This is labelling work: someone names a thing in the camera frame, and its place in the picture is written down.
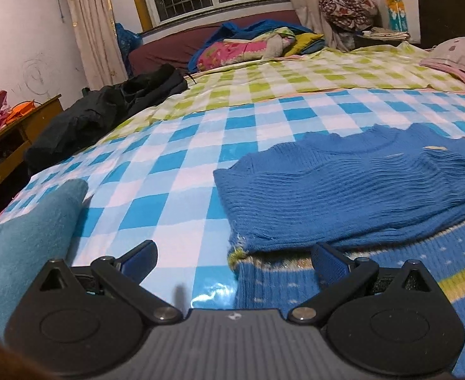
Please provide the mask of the blue knitted sweater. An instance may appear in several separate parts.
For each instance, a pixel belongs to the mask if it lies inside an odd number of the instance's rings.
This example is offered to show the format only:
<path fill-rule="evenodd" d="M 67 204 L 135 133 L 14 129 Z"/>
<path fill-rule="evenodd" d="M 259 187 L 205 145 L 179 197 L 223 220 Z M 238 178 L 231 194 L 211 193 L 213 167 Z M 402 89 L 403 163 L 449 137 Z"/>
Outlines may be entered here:
<path fill-rule="evenodd" d="M 415 123 L 308 133 L 213 173 L 235 306 L 288 312 L 320 292 L 311 248 L 428 267 L 465 325 L 465 138 Z M 455 373 L 465 376 L 465 347 Z"/>

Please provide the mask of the blue white checkered bedsheet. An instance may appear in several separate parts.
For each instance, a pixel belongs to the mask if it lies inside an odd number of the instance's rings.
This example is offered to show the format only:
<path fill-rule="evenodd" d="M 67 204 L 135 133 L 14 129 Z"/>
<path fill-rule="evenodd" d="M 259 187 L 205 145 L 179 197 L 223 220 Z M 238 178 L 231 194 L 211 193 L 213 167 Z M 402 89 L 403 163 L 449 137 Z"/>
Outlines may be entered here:
<path fill-rule="evenodd" d="M 180 308 L 229 308 L 237 282 L 227 263 L 230 227 L 213 172 L 308 132 L 348 136 L 376 124 L 422 123 L 465 137 L 465 93 L 359 89 L 200 111 L 100 143 L 33 176 L 0 216 L 28 213 L 69 179 L 88 184 L 71 260 L 120 256 L 145 239 L 159 248 L 152 293 Z"/>

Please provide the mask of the teal fleece cloth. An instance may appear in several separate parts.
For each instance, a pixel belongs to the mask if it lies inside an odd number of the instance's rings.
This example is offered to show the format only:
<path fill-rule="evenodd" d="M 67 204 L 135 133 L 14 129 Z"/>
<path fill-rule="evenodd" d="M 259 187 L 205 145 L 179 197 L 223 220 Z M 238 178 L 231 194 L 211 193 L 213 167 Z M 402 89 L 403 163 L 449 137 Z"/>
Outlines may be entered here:
<path fill-rule="evenodd" d="M 86 181 L 68 180 L 30 212 L 0 224 L 0 338 L 44 264 L 67 257 L 87 190 Z"/>

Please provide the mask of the pink spotted pillow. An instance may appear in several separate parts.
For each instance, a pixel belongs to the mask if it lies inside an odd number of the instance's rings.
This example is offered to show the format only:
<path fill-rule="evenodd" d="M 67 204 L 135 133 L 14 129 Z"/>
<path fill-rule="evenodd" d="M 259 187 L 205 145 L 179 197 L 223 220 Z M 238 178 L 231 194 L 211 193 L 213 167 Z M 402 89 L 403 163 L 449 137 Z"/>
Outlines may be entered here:
<path fill-rule="evenodd" d="M 465 37 L 456 37 L 435 46 L 419 64 L 451 74 L 465 83 Z"/>

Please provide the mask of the green white checkered bedsheet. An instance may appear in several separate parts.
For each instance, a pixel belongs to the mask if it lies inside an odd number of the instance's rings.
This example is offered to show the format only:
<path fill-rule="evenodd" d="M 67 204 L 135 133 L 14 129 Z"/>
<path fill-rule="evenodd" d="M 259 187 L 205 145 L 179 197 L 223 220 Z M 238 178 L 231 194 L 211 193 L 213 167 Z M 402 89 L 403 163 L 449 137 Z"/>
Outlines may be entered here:
<path fill-rule="evenodd" d="M 103 137 L 104 142 L 129 136 L 164 120 L 199 111 L 246 105 L 296 93 L 348 88 L 432 89 L 465 92 L 454 76 L 421 65 L 429 53 L 407 42 L 340 52 L 324 48 L 310 55 L 255 60 L 196 73 L 187 89 L 160 105 L 127 119 Z"/>

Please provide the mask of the black jacket on bed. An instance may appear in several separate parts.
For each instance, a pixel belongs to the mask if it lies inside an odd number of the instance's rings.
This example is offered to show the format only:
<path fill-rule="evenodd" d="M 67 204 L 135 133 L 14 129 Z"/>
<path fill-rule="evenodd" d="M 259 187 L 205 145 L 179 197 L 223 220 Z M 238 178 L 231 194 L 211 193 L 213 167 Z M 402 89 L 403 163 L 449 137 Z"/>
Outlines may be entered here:
<path fill-rule="evenodd" d="M 54 117 L 26 149 L 24 161 L 31 176 L 95 144 L 119 124 L 173 94 L 188 83 L 170 64 L 122 83 L 90 91 Z"/>

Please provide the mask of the wooden TV cabinet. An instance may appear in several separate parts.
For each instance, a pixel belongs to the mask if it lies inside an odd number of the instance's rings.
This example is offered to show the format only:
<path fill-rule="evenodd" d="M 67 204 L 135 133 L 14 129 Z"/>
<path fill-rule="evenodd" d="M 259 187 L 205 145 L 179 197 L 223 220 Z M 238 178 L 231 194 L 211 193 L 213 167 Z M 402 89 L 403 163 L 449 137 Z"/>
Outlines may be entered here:
<path fill-rule="evenodd" d="M 48 99 L 0 130 L 0 186 L 24 161 L 24 152 L 63 109 L 61 95 Z"/>

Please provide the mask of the yellow blue bottle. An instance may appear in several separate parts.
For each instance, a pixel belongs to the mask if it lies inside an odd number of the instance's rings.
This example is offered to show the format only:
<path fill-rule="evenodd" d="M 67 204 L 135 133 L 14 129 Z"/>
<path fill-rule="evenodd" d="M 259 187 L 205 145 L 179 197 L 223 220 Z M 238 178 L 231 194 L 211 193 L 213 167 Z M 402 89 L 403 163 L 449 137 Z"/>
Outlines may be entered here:
<path fill-rule="evenodd" d="M 389 14 L 389 28 L 402 33 L 408 32 L 407 15 L 402 0 L 385 0 Z"/>

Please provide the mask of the stack of papers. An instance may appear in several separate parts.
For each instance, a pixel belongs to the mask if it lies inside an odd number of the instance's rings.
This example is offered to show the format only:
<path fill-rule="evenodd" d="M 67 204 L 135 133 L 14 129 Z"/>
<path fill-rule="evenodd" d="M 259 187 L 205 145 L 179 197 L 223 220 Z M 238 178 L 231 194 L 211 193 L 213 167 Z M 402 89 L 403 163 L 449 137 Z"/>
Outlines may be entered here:
<path fill-rule="evenodd" d="M 408 32 L 379 27 L 372 27 L 370 29 L 363 30 L 360 36 L 369 40 L 382 41 L 406 41 L 410 39 L 410 34 Z"/>

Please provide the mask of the orange bag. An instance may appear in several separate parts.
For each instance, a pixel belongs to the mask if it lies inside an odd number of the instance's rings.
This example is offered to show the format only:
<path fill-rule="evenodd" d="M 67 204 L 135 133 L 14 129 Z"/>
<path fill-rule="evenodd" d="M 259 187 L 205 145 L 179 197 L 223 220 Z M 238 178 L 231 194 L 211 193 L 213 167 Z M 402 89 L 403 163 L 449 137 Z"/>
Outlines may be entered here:
<path fill-rule="evenodd" d="M 25 117 L 37 108 L 37 102 L 35 100 L 21 102 L 15 105 L 11 111 L 7 114 L 5 125 L 9 125 L 16 120 Z"/>

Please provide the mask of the floral patterned bundle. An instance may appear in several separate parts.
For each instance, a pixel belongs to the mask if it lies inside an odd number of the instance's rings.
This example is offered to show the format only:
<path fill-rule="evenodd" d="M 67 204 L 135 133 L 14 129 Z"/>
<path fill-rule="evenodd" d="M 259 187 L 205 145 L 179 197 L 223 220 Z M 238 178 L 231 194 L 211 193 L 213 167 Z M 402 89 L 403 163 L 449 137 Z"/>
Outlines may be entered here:
<path fill-rule="evenodd" d="M 319 0 L 319 9 L 331 25 L 352 33 L 371 28 L 378 14 L 375 0 Z"/>

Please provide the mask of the yellow folded cloth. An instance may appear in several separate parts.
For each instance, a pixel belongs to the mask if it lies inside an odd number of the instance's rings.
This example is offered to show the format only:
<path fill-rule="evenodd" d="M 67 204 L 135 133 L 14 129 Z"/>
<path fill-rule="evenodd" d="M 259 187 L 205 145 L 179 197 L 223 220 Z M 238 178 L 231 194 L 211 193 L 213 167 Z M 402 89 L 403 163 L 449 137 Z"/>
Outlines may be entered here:
<path fill-rule="evenodd" d="M 285 51 L 284 56 L 290 57 L 292 55 L 299 55 L 311 44 L 316 42 L 325 42 L 324 36 L 314 33 L 302 33 L 297 35 L 294 43 Z"/>

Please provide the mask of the maroon sofa bench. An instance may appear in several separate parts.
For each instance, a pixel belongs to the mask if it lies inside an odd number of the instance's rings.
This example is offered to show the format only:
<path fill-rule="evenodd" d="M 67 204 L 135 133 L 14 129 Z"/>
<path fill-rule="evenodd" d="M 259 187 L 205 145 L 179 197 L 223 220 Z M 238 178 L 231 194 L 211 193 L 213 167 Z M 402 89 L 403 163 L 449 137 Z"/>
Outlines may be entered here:
<path fill-rule="evenodd" d="M 276 20 L 300 26 L 293 10 L 272 11 L 257 15 L 231 19 L 240 28 L 246 28 L 262 20 Z M 156 70 L 163 64 L 170 64 L 179 70 L 187 70 L 192 56 L 205 41 L 221 26 L 220 22 L 199 25 L 145 43 L 129 55 L 132 72 L 135 76 Z"/>

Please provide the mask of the dark blue plastic bag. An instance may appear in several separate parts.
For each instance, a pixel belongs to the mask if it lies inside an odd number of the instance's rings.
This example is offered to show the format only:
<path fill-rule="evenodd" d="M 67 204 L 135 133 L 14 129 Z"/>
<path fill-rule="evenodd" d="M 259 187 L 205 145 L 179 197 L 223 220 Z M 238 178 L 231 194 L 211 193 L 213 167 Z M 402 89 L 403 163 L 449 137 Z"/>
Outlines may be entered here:
<path fill-rule="evenodd" d="M 119 22 L 115 23 L 117 44 L 123 59 L 126 73 L 128 77 L 134 75 L 130 64 L 129 55 L 134 50 L 142 46 L 142 38 L 140 35 L 131 32 L 123 27 Z"/>

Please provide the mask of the pink floral folded quilt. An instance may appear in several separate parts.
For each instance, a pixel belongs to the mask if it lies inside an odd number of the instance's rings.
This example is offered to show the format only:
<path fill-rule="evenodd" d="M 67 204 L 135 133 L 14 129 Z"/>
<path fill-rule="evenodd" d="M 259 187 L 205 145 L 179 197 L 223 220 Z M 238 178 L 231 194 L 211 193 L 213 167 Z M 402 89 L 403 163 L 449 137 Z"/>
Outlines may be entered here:
<path fill-rule="evenodd" d="M 287 27 L 268 31 L 253 40 L 224 39 L 207 47 L 197 59 L 198 71 L 259 59 L 279 58 L 293 45 L 296 35 Z"/>

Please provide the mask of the blue blanket on bench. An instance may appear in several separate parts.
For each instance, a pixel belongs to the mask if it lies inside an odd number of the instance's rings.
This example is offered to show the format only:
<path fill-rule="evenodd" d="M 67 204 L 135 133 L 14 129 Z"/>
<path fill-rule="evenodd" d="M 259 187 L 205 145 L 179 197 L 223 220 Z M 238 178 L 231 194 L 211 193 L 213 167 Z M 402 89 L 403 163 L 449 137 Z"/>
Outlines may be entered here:
<path fill-rule="evenodd" d="M 188 72 L 195 73 L 198 71 L 198 58 L 201 54 L 213 43 L 225 39 L 252 40 L 253 38 L 262 35 L 266 32 L 273 31 L 277 28 L 287 27 L 295 35 L 302 33 L 310 33 L 311 30 L 295 23 L 277 21 L 277 20 L 261 20 L 254 22 L 249 26 L 241 28 L 234 22 L 224 22 L 219 28 L 203 43 L 201 48 L 195 52 L 188 62 Z"/>

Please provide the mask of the left beige curtain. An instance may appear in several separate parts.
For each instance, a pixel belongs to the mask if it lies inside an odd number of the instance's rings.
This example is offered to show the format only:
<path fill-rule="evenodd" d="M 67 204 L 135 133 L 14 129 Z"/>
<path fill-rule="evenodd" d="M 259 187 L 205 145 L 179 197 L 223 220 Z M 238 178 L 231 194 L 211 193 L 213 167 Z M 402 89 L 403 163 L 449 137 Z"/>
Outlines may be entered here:
<path fill-rule="evenodd" d="M 125 81 L 128 75 L 117 43 L 110 0 L 67 0 L 88 87 Z"/>

